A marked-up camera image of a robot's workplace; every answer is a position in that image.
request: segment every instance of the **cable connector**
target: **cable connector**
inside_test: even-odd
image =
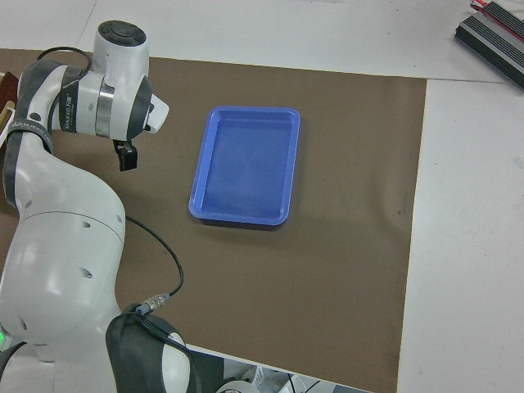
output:
[[[135,312],[138,315],[146,315],[149,313],[152,313],[153,311],[159,309],[161,306],[163,306],[167,300],[170,299],[169,293],[164,293],[162,295],[155,295],[153,297],[150,297],[149,299],[145,300],[137,309]]]

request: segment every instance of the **white robotic arm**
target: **white robotic arm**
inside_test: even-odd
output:
[[[51,129],[113,139],[127,170],[137,163],[131,140],[143,130],[155,133],[169,108],[151,92],[147,38],[137,26],[101,24],[88,68],[42,58],[20,78],[3,166],[6,198],[20,220],[0,283],[0,325],[27,344],[4,364],[0,356],[0,393],[111,393],[123,386],[125,359],[113,351],[110,361],[115,346],[106,330],[122,318],[115,277],[124,207],[99,178],[52,155]],[[151,324],[152,317],[136,318]],[[165,341],[143,366],[156,364],[156,373],[135,369],[160,379],[147,391],[186,392],[189,361],[173,344],[181,346],[181,337],[154,337],[143,328],[149,342]],[[127,355],[143,350],[129,349]]]

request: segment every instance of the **robot end effector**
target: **robot end effector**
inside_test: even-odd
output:
[[[43,55],[64,49],[82,52],[59,47]],[[52,129],[109,138],[114,141],[120,170],[134,169],[138,154],[131,140],[142,131],[156,133],[169,112],[152,93],[147,78],[147,37],[130,23],[104,22],[95,38],[92,70],[91,59],[88,63],[82,69],[42,58],[28,67],[20,78],[9,133],[36,133],[49,151]]]

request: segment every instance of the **gray strap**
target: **gray strap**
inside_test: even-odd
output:
[[[51,135],[49,135],[49,132],[36,121],[32,121],[29,119],[14,119],[11,124],[9,125],[9,129],[7,129],[7,137],[9,138],[9,135],[12,133],[34,133],[38,135],[43,142],[43,147],[52,154],[52,140]]]

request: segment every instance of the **brown mat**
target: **brown mat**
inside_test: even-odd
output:
[[[19,75],[36,52],[0,51]],[[187,342],[370,391],[395,391],[425,79],[151,59],[170,106],[120,173],[110,141],[55,133],[55,153],[93,172],[127,213],[179,253],[186,285],[159,314]],[[289,219],[274,231],[207,226],[187,203],[206,115],[218,105],[302,116]],[[0,205],[0,260],[16,212]],[[159,244],[128,224],[120,306],[176,283]]]

